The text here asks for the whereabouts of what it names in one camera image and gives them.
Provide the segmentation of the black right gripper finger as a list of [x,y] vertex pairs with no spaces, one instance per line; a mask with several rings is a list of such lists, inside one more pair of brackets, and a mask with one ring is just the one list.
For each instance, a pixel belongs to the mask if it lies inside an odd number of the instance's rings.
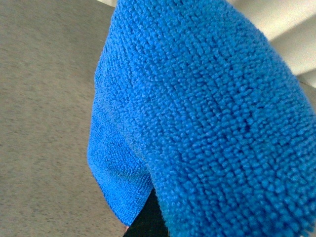
[[168,237],[155,189],[152,189],[143,209],[125,232],[126,237]]

